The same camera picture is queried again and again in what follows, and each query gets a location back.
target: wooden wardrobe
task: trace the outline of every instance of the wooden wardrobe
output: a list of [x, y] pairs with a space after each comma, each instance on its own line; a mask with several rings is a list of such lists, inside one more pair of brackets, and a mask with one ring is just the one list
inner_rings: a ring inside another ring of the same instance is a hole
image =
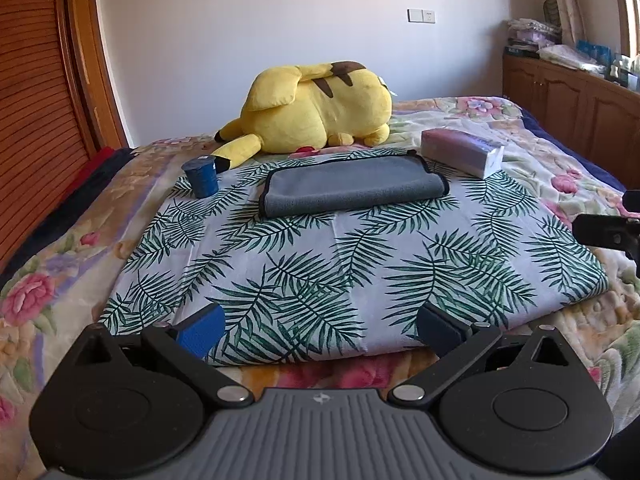
[[104, 146], [126, 139], [95, 0], [0, 0], [0, 269]]
[[504, 56], [504, 96], [568, 148], [640, 188], [640, 94], [548, 61]]

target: pikachu plush toy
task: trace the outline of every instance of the pikachu plush toy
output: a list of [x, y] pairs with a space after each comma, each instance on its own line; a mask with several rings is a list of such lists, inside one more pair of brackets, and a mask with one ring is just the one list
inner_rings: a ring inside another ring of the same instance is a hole
[[213, 155], [235, 168], [260, 150], [319, 150], [349, 146], [354, 139], [377, 146], [389, 136], [389, 117], [389, 90], [360, 63], [278, 66], [255, 79], [240, 117], [216, 134], [226, 144]]

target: box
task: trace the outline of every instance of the box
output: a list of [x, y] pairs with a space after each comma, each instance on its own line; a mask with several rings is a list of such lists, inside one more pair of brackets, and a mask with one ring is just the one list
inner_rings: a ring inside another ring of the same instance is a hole
[[420, 153], [478, 178], [487, 178], [502, 169], [504, 145], [459, 130], [436, 128], [422, 132]]

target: circular pad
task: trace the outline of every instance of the circular pad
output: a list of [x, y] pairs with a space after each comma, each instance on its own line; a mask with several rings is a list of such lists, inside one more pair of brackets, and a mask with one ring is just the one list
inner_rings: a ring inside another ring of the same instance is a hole
[[494, 400], [494, 412], [518, 430], [544, 431], [559, 426], [568, 410], [560, 397], [536, 388], [509, 390]]
[[533, 362], [454, 384], [442, 396], [438, 416], [465, 454], [527, 475], [582, 466], [612, 430], [610, 409], [584, 369]]
[[105, 364], [64, 379], [55, 396], [44, 391], [30, 430], [45, 465], [73, 476], [142, 474], [184, 450], [204, 424], [200, 397], [166, 375]]

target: folded fabric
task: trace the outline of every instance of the folded fabric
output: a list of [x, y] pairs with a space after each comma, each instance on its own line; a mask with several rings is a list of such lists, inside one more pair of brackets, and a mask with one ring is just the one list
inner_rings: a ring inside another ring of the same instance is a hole
[[258, 202], [266, 218], [416, 202], [449, 193], [415, 151], [273, 170]]
[[109, 185], [111, 179], [127, 164], [133, 155], [130, 148], [113, 153], [74, 192], [66, 197], [57, 208], [36, 227], [31, 235], [15, 251], [0, 274], [0, 288], [14, 274], [42, 249], [63, 236], [89, 209], [98, 195]]

